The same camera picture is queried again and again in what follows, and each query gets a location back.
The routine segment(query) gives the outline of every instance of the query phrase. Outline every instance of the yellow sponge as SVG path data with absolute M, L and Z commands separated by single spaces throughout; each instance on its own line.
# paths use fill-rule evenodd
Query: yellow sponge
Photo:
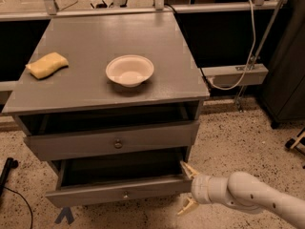
M 26 67 L 30 73 L 37 79 L 43 79 L 58 71 L 60 68 L 69 66 L 68 60 L 57 52 L 52 52 L 27 64 Z

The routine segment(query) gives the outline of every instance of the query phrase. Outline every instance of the open drawer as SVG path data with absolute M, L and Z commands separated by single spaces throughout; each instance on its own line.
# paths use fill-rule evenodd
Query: open drawer
M 192 146 L 198 127 L 199 122 L 193 121 L 124 131 L 31 135 L 25 142 L 40 160 L 61 160 Z
M 186 149 L 64 160 L 57 189 L 46 197 L 68 207 L 188 193 L 191 181 L 180 166 Z

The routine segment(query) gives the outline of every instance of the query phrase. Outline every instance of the terrazzo floor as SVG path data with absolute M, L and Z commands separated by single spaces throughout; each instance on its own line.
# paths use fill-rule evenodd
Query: terrazzo floor
M 200 128 L 190 164 L 210 175 L 227 177 L 235 171 L 248 172 L 281 192 L 305 199 L 305 157 L 286 152 L 284 145 L 304 127 L 304 122 L 282 124 L 273 130 L 271 120 L 254 98 L 243 100 L 245 112 L 231 100 L 207 101 L 200 116 Z M 248 215 L 222 205 L 201 205 L 178 217 L 186 195 L 129 200 L 72 207 L 74 222 L 63 218 L 61 209 L 45 197 L 54 189 L 56 175 L 40 162 L 23 143 L 24 134 L 10 117 L 0 116 L 0 170 L 7 157 L 19 161 L 11 170 L 6 186 L 21 193 L 33 211 L 33 228 L 294 228 L 268 211 Z M 16 194 L 4 190 L 0 198 L 0 228 L 30 228 L 31 214 Z

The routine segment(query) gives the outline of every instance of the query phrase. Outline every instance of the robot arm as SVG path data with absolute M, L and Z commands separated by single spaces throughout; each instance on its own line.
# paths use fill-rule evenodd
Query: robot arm
M 191 171 L 190 177 L 193 177 L 193 199 L 189 199 L 189 206 L 180 215 L 198 204 L 220 203 L 249 214 L 266 209 L 296 228 L 305 228 L 304 200 L 280 193 L 248 173 L 235 172 L 229 177 L 210 177 L 199 174 L 186 163 L 183 167 Z

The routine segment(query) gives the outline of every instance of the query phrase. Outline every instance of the drawer knob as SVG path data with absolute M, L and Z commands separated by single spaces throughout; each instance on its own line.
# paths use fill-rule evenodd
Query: drawer knob
M 129 195 L 128 195 L 128 192 L 125 192 L 125 193 L 124 193 L 123 198 L 130 198 Z
M 122 144 L 121 140 L 120 140 L 120 139 L 117 139 L 117 140 L 114 142 L 114 148 L 120 149 L 120 148 L 122 148 L 122 147 L 123 147 L 123 144 Z

